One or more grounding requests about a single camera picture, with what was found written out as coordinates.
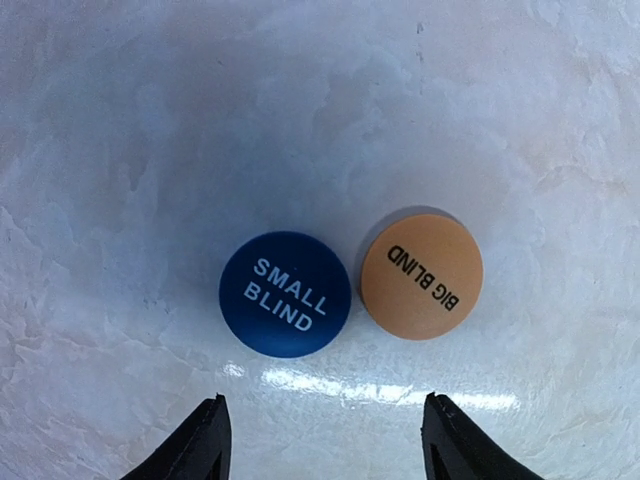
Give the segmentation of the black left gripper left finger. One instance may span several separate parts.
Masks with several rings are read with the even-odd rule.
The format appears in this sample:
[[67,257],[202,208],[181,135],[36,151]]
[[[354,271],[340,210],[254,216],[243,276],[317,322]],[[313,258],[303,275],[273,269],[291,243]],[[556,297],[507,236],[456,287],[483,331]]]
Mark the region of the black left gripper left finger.
[[122,480],[228,479],[231,422],[226,399],[203,400],[179,427]]

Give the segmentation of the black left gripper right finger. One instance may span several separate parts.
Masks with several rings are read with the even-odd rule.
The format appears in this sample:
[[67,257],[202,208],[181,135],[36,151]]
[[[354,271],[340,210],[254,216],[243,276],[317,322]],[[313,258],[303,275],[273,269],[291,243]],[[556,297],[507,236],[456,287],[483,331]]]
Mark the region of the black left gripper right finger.
[[541,480],[501,449],[444,394],[427,395],[421,439],[429,479]]

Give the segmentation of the orange round button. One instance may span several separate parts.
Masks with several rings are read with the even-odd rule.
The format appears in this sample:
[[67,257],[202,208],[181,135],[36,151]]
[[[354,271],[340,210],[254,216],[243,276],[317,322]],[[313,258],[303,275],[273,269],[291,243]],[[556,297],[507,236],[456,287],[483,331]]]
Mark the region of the orange round button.
[[422,341],[460,325],[483,285],[483,260],[471,233],[437,214],[412,215],[388,226],[362,264],[360,293],[372,319],[388,333]]

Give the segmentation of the blue small blind button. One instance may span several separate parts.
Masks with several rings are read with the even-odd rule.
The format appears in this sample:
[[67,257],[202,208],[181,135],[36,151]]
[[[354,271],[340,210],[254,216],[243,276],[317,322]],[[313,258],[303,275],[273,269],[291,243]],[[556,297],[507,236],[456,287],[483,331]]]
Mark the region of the blue small blind button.
[[257,236],[229,259],[219,284],[223,319],[251,350],[298,358],[331,343],[351,308],[343,263],[309,235],[278,231]]

